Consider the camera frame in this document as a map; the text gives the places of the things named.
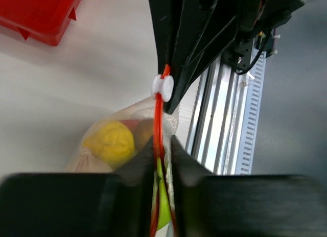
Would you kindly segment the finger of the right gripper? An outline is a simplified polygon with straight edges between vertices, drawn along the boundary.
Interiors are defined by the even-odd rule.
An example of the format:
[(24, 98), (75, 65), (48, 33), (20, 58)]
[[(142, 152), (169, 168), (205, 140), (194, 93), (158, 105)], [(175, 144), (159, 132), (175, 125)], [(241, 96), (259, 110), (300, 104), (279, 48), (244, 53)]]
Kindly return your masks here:
[(148, 0), (155, 37), (158, 73), (171, 63), (183, 0)]
[(175, 84), (165, 104), (171, 114), (190, 85), (235, 40), (240, 0), (182, 0), (169, 60)]

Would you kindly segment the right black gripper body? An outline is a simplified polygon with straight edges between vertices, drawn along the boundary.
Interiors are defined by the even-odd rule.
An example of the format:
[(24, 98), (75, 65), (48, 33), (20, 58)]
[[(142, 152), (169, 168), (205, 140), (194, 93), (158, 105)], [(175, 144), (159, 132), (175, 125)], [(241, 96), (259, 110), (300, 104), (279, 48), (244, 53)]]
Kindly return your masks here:
[(258, 33), (277, 28), (289, 21), (294, 11), (304, 6), (302, 0), (238, 0), (237, 30)]

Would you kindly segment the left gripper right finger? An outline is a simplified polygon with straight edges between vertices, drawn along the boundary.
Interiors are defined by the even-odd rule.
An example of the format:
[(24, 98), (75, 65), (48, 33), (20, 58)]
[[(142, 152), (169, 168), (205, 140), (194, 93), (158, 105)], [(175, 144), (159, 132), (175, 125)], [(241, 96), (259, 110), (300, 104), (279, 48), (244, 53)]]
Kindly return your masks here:
[(178, 236), (326, 236), (326, 189), (300, 175), (217, 176), (171, 138)]

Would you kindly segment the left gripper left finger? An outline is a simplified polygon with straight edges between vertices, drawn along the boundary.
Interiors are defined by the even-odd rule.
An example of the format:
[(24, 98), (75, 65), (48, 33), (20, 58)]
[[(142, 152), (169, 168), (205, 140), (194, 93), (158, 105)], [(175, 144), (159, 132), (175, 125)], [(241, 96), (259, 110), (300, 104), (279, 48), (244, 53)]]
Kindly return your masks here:
[(112, 173), (15, 173), (1, 182), (1, 236), (149, 236), (153, 141)]

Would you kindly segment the green apple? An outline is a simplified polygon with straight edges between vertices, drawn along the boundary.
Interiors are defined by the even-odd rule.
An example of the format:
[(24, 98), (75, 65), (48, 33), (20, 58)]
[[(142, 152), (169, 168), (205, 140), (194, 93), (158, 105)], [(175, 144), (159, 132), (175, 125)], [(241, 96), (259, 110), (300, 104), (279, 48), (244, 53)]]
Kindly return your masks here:
[(159, 210), (157, 211), (158, 221), (156, 231), (161, 230), (163, 227), (167, 226), (171, 221), (171, 212), (169, 204), (169, 196), (166, 191), (166, 178), (162, 172), (162, 166), (160, 159), (157, 160), (157, 172), (156, 172), (156, 183), (154, 187), (155, 200), (153, 205), (154, 212), (157, 209), (157, 194), (159, 195)]

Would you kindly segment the garlic bulb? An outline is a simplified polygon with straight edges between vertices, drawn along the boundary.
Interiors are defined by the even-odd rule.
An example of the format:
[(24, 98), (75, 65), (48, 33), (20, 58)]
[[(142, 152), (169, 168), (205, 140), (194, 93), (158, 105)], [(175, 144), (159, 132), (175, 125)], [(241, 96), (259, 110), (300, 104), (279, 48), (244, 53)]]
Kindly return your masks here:
[(91, 149), (80, 148), (65, 169), (72, 173), (111, 173), (113, 169), (103, 160), (93, 156)]

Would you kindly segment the clear orange-zip bag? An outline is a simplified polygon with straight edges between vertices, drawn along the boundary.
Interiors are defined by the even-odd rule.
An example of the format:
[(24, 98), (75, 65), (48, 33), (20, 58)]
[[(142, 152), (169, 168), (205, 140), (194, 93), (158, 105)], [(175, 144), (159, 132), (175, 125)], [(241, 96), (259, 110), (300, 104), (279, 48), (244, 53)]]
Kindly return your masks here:
[[(169, 196), (169, 204), (170, 204), (170, 212), (171, 212), (171, 220), (175, 219), (174, 216), (174, 202), (173, 202), (173, 189), (172, 189), (172, 179), (170, 173), (170, 159), (171, 159), (171, 152), (170, 152), (170, 138), (172, 135), (175, 134), (177, 127), (178, 127), (178, 117), (177, 115), (168, 115), (164, 113), (164, 104), (168, 102), (172, 97), (173, 87), (174, 87), (174, 79), (173, 76), (170, 74), (171, 68), (169, 65), (166, 65), (162, 74), (158, 74), (155, 76), (152, 87), (151, 87), (151, 97), (146, 98), (142, 101), (139, 101), (123, 110), (120, 110), (109, 117), (106, 117), (102, 120), (99, 120), (91, 125), (91, 127), (86, 131), (84, 136), (82, 137), (74, 155), (77, 155), (80, 148), (84, 148), (82, 146), (82, 142), (84, 139), (97, 130), (99, 130), (102, 126), (105, 125), (108, 121), (120, 121), (127, 128), (132, 132), (135, 129), (136, 125), (141, 120), (146, 119), (153, 119), (154, 120), (154, 132), (150, 139), (153, 139), (154, 145), (154, 187), (156, 183), (156, 172), (157, 172), (157, 160), (160, 159), (162, 172), (166, 178), (166, 191), (167, 195)], [(135, 149), (135, 154), (132, 158), (139, 153)], [(154, 187), (153, 187), (153, 202), (152, 202), (152, 216), (151, 216), (151, 224), (150, 224), (150, 236), (156, 235), (156, 228), (157, 228), (157, 221), (158, 215), (157, 211), (159, 210), (159, 195), (157, 194), (157, 209), (154, 212), (153, 205), (155, 200), (154, 194)]]

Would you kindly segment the yellow pear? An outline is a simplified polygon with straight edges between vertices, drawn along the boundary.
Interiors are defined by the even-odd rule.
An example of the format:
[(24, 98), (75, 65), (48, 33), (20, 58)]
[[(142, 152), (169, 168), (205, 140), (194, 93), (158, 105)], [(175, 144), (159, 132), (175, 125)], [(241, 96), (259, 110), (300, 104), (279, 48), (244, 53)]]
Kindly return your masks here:
[(135, 154), (132, 132), (120, 121), (108, 121), (92, 135), (86, 137), (82, 146), (91, 150), (95, 158), (101, 159), (116, 169), (128, 162)]

